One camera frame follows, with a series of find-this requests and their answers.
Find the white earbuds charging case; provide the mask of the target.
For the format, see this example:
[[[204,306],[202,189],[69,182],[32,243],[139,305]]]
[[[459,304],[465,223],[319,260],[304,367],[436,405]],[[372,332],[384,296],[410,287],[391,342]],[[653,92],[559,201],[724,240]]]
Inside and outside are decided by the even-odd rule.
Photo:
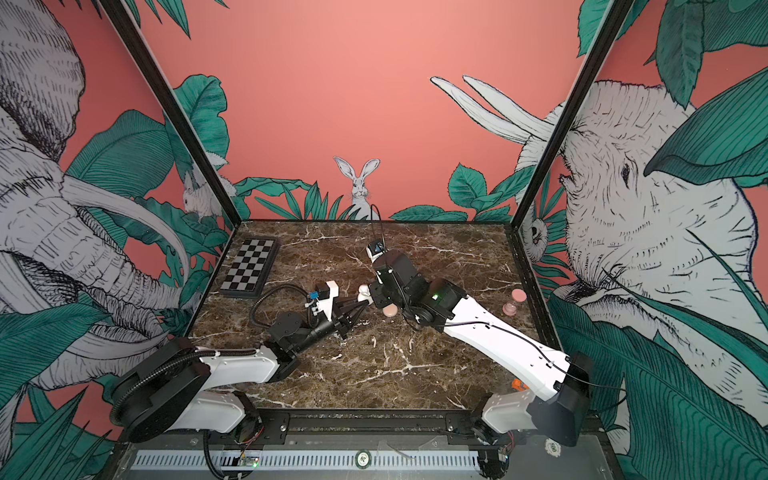
[[[358,294],[357,294],[357,300],[358,301],[366,301],[368,304],[371,304],[373,302],[370,288],[366,284],[362,284],[358,288]]]

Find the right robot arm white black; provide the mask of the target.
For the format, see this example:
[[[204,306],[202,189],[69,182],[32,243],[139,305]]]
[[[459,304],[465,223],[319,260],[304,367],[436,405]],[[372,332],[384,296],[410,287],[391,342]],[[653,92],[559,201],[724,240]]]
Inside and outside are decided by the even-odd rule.
[[[364,292],[376,307],[387,316],[401,315],[414,329],[432,328],[466,343],[526,386],[481,402],[470,416],[473,435],[491,445],[513,431],[536,430],[575,446],[590,409],[593,361],[521,333],[447,279],[425,278],[405,253],[388,248],[376,207],[369,221],[376,235],[366,251],[376,280]]]

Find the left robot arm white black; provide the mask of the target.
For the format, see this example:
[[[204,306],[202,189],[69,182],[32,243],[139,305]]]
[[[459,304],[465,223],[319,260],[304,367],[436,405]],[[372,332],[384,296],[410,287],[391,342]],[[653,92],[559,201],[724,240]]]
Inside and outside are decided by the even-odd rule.
[[[206,430],[248,444],[264,430],[260,413],[245,393],[222,387],[284,380],[302,352],[332,334],[346,336],[372,302],[366,285],[354,297],[340,297],[328,281],[307,293],[304,314],[280,314],[255,347],[211,349],[176,338],[119,378],[110,420],[132,443],[173,430]]]

